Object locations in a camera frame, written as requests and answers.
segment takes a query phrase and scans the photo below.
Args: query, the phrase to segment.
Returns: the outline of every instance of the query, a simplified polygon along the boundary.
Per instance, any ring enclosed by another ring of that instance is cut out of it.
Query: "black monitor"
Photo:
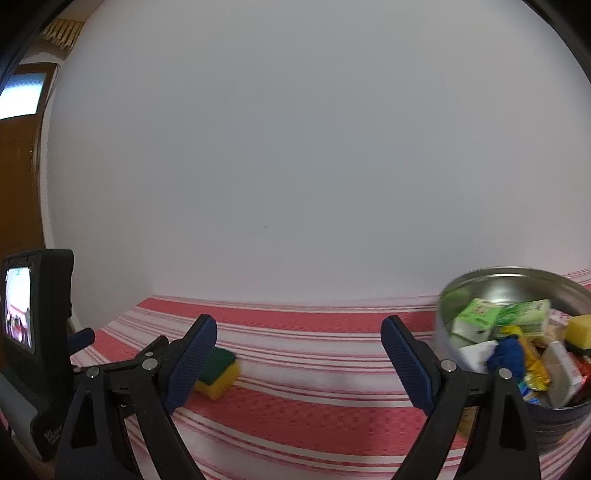
[[[19,440],[50,458],[57,448],[74,373],[67,345],[72,314],[71,250],[11,255],[0,270],[2,347],[0,410]]]

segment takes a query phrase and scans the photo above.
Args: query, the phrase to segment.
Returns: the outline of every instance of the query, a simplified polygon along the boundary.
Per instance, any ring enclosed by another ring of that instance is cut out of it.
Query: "metal screw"
[[[446,372],[453,372],[457,368],[457,365],[451,360],[442,360],[441,368],[443,368]]]
[[[86,371],[86,376],[88,378],[94,378],[96,377],[98,374],[100,373],[100,368],[99,367],[90,367],[87,371]]]
[[[155,358],[147,358],[142,362],[142,368],[144,370],[153,370],[158,366],[158,360]]]
[[[501,376],[501,378],[505,380],[509,380],[513,376],[511,370],[509,370],[508,368],[500,368],[499,375]]]

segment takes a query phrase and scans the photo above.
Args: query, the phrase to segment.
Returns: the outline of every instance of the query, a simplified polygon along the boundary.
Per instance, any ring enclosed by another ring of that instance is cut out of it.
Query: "white box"
[[[581,372],[558,341],[548,345],[542,361],[551,377],[548,388],[550,403],[554,408],[564,407],[583,384]]]

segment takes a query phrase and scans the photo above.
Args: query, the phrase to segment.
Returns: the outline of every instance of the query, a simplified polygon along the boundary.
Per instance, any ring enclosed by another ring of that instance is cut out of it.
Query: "wooden door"
[[[55,70],[53,63],[19,66],[12,83],[8,83],[8,87],[13,85],[14,90],[9,92],[11,95],[5,96],[3,103],[0,98],[0,116],[16,114],[0,119],[0,262],[6,255],[45,245],[37,153],[41,122]],[[35,88],[37,103],[31,96]]]

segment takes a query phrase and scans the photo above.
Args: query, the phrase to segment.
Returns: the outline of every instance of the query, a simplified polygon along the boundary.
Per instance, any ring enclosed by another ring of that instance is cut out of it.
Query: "white package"
[[[554,408],[564,407],[583,384],[581,372],[558,341],[548,345],[542,361],[551,377],[548,387],[550,403]]]
[[[488,342],[463,346],[459,349],[459,352],[468,364],[470,370],[485,374],[487,372],[486,361],[495,352],[497,345],[499,345],[499,343],[496,340],[489,340]]]

